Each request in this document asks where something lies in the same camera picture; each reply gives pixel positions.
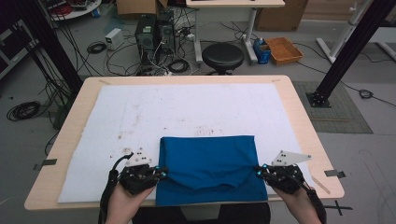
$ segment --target plug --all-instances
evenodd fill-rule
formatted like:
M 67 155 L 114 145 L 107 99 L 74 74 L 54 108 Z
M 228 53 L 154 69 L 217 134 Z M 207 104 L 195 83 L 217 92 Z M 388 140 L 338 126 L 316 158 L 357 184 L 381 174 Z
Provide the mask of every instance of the plug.
M 164 75 L 165 77 L 171 77 L 171 76 L 173 75 L 173 72 L 165 71 L 165 72 L 163 73 L 163 75 Z
M 194 37 L 195 37 L 195 35 L 189 34 L 189 35 L 186 36 L 186 39 L 190 40 L 190 41 L 194 41 Z

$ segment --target gray mat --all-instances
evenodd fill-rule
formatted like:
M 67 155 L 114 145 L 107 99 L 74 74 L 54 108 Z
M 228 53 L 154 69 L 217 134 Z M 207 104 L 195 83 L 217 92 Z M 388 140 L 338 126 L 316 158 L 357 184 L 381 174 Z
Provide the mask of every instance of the gray mat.
M 329 98 L 331 108 L 311 107 L 305 95 L 319 82 L 293 82 L 308 117 L 318 133 L 373 133 L 344 86 L 339 84 Z

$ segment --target hand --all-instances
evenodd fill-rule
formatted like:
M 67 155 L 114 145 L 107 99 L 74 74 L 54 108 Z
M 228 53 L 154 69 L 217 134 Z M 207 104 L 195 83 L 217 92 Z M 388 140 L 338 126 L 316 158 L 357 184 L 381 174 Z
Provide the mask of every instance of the hand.
M 153 190 L 154 187 L 132 195 L 118 184 L 108 202 L 106 224 L 127 224 Z
M 320 224 L 317 211 L 314 205 L 302 188 L 293 194 L 285 193 L 280 189 L 273 188 L 274 191 L 283 199 L 291 214 L 300 224 Z

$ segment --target black tape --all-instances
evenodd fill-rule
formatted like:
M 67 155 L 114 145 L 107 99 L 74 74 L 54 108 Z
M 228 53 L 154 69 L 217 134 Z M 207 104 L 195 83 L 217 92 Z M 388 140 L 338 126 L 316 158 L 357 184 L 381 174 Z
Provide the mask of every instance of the black tape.
M 45 166 L 45 165 L 55 165 L 56 164 L 57 159 L 52 159 L 52 160 L 44 160 L 43 163 L 41 163 L 41 166 Z
M 57 159 L 52 159 L 52 160 L 44 160 L 43 162 L 41 162 L 41 165 L 35 164 L 35 166 L 33 167 L 34 170 L 40 171 L 41 168 L 45 165 L 55 165 L 56 164 Z
M 344 171 L 338 172 L 337 170 L 330 170 L 324 172 L 326 176 L 337 176 L 338 178 L 346 177 Z
M 340 206 L 340 204 L 338 204 L 338 202 L 336 200 L 335 200 L 335 206 L 324 205 L 324 208 L 337 209 L 338 210 L 338 214 L 340 214 L 340 216 L 343 215 L 343 212 L 341 210 L 353 210 L 353 208 L 351 208 L 351 207 Z

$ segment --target folded cloth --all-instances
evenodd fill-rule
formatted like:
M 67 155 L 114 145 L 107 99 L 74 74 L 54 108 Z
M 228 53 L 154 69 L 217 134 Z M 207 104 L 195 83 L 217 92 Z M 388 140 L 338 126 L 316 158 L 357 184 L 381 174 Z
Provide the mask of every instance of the folded cloth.
M 169 172 L 157 185 L 156 204 L 267 201 L 257 164 L 254 136 L 163 137 L 159 165 Z

